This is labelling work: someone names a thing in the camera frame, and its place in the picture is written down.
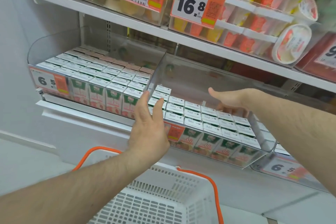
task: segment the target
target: green label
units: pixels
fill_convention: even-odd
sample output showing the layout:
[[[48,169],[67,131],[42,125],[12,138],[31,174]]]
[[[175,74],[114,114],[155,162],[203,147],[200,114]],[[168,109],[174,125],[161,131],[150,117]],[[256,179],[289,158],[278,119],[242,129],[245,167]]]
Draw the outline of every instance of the green label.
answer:
[[[86,88],[86,82],[78,81],[75,79],[71,79],[72,86],[77,89],[85,90]]]
[[[197,138],[202,132],[200,131],[195,131],[195,130],[192,130],[190,128],[185,128],[183,134],[185,136],[189,136],[189,137],[192,137],[192,138]]]
[[[106,93],[108,98],[120,100],[121,93],[112,90],[106,90]]]
[[[124,95],[124,102],[127,104],[131,104],[131,105],[136,105],[138,102],[137,98],[133,98],[131,96],[128,95]]]
[[[209,134],[206,134],[204,133],[204,136],[203,136],[203,139],[202,141],[206,141],[208,143],[217,143],[221,138],[220,137],[215,137],[213,135],[209,135]]]
[[[250,147],[247,147],[247,146],[243,146],[240,151],[241,153],[244,153],[244,154],[247,154],[247,155],[254,155],[255,153],[258,152],[258,150],[256,149],[253,149],[253,148],[250,148]]]
[[[221,147],[225,147],[225,148],[229,148],[231,150],[236,149],[240,144],[239,143],[235,143],[235,142],[231,142],[229,140],[223,140]]]
[[[104,93],[104,88],[99,87],[99,86],[97,86],[97,85],[93,85],[93,84],[89,84],[89,86],[90,86],[90,91],[91,91],[92,93],[96,93],[96,94],[98,94],[98,95],[103,95],[103,93]]]

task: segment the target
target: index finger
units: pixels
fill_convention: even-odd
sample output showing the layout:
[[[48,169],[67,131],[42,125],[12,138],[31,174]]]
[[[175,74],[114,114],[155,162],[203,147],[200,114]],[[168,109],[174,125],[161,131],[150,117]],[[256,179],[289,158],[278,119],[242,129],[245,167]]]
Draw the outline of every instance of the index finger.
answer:
[[[135,120],[138,122],[146,122],[152,119],[147,105],[148,95],[149,91],[145,91],[135,106]]]
[[[163,103],[164,103],[164,99],[160,98],[154,105],[153,120],[155,122],[163,122],[163,111],[162,111]]]

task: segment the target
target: forearm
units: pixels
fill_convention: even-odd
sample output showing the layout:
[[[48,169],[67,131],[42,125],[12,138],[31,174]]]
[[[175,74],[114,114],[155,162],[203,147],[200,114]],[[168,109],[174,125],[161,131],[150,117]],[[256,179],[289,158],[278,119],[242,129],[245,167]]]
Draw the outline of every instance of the forearm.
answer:
[[[273,97],[258,90],[244,94],[242,104],[273,136],[336,195],[336,116]]]
[[[0,197],[0,223],[87,223],[150,165],[126,151],[12,192]]]

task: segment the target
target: baseboard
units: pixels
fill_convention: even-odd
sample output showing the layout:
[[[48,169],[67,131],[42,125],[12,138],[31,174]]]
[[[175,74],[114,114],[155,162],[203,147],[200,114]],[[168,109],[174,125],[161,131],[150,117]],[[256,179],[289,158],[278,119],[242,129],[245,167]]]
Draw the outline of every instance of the baseboard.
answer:
[[[55,146],[40,141],[36,141],[27,137],[22,137],[13,133],[9,133],[3,130],[0,130],[0,139],[17,143],[23,146],[34,148],[36,150],[45,151],[51,154],[58,155],[57,149]]]

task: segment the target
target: right hand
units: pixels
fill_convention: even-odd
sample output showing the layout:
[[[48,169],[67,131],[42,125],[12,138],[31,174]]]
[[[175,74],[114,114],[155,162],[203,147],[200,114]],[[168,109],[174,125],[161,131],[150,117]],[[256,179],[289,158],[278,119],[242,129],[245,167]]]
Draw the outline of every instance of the right hand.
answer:
[[[135,106],[135,123],[128,141],[128,151],[153,165],[166,154],[170,144],[163,123],[164,99],[156,102],[151,116],[147,105],[148,96],[149,92],[145,91]]]
[[[246,118],[249,115],[249,110],[245,107],[243,98],[249,89],[217,92],[213,88],[209,88],[209,94],[218,99],[221,103],[217,106],[217,110],[221,110],[226,113],[237,115],[242,111],[243,117]]]

